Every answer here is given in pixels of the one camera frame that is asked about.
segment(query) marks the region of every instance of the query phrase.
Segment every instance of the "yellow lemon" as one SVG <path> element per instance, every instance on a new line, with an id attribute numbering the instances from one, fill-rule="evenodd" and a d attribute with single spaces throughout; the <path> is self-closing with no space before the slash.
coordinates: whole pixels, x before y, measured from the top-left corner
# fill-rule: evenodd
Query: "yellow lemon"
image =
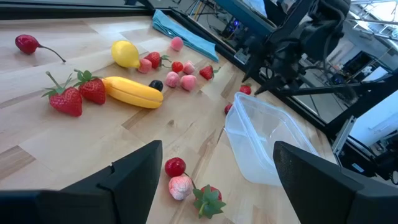
<path id="1" fill-rule="evenodd" d="M 111 48 L 113 60 L 125 68 L 139 68 L 139 53 L 134 44 L 119 40 L 113 43 Z"/>

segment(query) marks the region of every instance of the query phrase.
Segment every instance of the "clear plastic bin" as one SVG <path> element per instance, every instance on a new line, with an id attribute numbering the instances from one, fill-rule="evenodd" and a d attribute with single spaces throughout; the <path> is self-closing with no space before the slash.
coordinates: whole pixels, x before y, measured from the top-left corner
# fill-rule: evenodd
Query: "clear plastic bin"
<path id="1" fill-rule="evenodd" d="M 243 93 L 235 94 L 225 130 L 239 169 L 250 182 L 281 185 L 272 159 L 276 141 L 318 156 L 290 115 Z"/>

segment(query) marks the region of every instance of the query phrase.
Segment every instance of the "artificial strawberry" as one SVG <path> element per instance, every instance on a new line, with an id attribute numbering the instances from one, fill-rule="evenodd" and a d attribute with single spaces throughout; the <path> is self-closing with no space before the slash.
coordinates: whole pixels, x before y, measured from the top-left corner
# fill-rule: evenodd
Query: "artificial strawberry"
<path id="1" fill-rule="evenodd" d="M 178 177 L 185 172 L 187 165 L 181 158 L 169 159 L 164 165 L 164 170 L 169 177 Z"/>
<path id="2" fill-rule="evenodd" d="M 70 75 L 68 77 L 67 82 L 64 86 L 60 86 L 57 81 L 51 76 L 50 72 L 46 72 L 46 74 L 51 78 L 51 80 L 55 83 L 57 88 L 46 88 L 47 90 L 51 90 L 43 96 L 49 96 L 50 105 L 55 108 L 57 111 L 69 114 L 70 116 L 80 116 L 82 114 L 81 108 L 81 95 L 79 91 L 74 87 L 69 87 L 65 89 L 70 80 Z"/>
<path id="3" fill-rule="evenodd" d="M 202 216 L 212 218 L 213 215 L 223 213 L 221 208 L 226 204 L 221 201 L 223 199 L 221 192 L 215 187 L 206 185 L 201 190 L 193 189 L 193 194 L 196 196 L 193 205 L 199 209 L 199 218 Z"/>
<path id="4" fill-rule="evenodd" d="M 158 52 L 152 52 L 144 58 L 152 62 L 152 68 L 154 69 L 162 66 L 162 60 L 168 60 L 169 62 L 171 62 L 168 55 L 160 56 L 160 53 Z"/>
<path id="5" fill-rule="evenodd" d="M 79 86 L 79 92 L 86 100 L 90 100 L 96 104 L 103 105 L 106 100 L 104 83 L 98 78 L 94 77 L 91 72 L 75 69 L 77 72 L 77 79 L 80 82 L 74 86 Z"/>
<path id="6" fill-rule="evenodd" d="M 184 69 L 184 65 L 181 62 L 173 62 L 172 70 L 173 72 L 181 72 Z"/>
<path id="7" fill-rule="evenodd" d="M 251 94 L 251 85 L 250 84 L 243 84 L 239 89 L 240 92 L 245 93 L 247 95 Z"/>
<path id="8" fill-rule="evenodd" d="M 231 108 L 232 108 L 232 104 L 231 104 L 231 103 L 228 104 L 228 105 L 226 105 L 226 107 L 224 108 L 224 113 L 225 113 L 225 115 L 228 114 L 228 112 L 230 111 Z"/>
<path id="9" fill-rule="evenodd" d="M 201 69 L 199 71 L 199 74 L 201 76 L 203 76 L 203 78 L 206 78 L 207 80 L 211 80 L 214 77 L 214 74 L 216 74 L 220 70 L 220 68 L 218 68 L 217 70 L 213 70 L 213 66 L 209 65 L 209 66 L 206 66 L 205 68 Z"/>

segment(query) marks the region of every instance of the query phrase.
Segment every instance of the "wood grain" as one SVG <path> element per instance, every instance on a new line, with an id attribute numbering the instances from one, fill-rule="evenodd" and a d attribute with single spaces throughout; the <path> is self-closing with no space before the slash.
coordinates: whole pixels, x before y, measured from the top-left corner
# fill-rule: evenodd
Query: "wood grain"
<path id="1" fill-rule="evenodd" d="M 219 55 L 220 62 L 184 47 L 175 52 L 170 38 L 151 28 L 150 17 L 50 19 L 0 21 L 0 189 L 62 189 L 102 169 L 155 139 L 163 142 L 163 163 L 181 157 L 186 172 L 198 187 L 217 187 L 227 206 L 211 220 L 198 219 L 190 195 L 182 202 L 168 191 L 170 180 L 161 172 L 147 223 L 298 223 L 282 188 L 248 182 L 241 174 L 224 132 L 224 107 L 234 101 L 242 71 Z M 52 47 L 22 54 L 17 35 L 34 35 Z M 197 86 L 191 92 L 164 86 L 163 105 L 148 110 L 107 97 L 102 106 L 83 101 L 83 115 L 72 118 L 58 113 L 41 98 L 42 88 L 54 84 L 50 71 L 63 83 L 74 68 L 101 77 L 120 76 L 148 85 L 165 81 L 168 68 L 148 74 L 121 68 L 113 62 L 110 47 L 115 40 L 130 40 L 141 57 L 157 51 L 172 61 L 195 65 Z M 213 80 L 199 74 L 204 66 L 220 67 Z M 249 80 L 255 91 L 259 85 Z M 319 155 L 334 162 L 327 138 L 270 93 L 260 100 L 286 110 L 308 137 Z"/>

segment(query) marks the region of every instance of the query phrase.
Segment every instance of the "blueberry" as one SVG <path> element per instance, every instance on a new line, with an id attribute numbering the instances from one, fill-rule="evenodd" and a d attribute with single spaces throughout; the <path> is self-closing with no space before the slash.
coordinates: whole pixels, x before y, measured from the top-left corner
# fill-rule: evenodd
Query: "blueberry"
<path id="1" fill-rule="evenodd" d="M 155 88 L 159 91 L 163 90 L 163 83 L 160 80 L 154 80 L 149 84 L 149 87 Z"/>

